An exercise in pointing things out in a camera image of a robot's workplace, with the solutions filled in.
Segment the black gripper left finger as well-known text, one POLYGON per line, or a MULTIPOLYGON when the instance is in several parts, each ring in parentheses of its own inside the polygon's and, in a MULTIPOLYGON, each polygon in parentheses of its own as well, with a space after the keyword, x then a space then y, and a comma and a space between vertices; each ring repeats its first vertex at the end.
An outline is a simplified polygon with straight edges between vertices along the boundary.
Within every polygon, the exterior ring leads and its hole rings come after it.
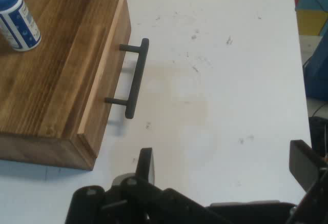
POLYGON ((136 171, 109 190, 87 186, 72 196, 66 223, 212 223, 213 215, 185 196, 154 185, 152 148, 140 151, 136 171))

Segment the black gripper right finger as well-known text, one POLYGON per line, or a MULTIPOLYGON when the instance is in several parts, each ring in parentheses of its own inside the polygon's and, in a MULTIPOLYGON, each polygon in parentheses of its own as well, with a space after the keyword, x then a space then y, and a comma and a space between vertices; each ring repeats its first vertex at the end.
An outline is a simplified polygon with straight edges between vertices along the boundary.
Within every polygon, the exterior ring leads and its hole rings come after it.
POLYGON ((286 223, 327 223, 327 162, 304 141, 292 140, 289 170, 305 195, 286 223))

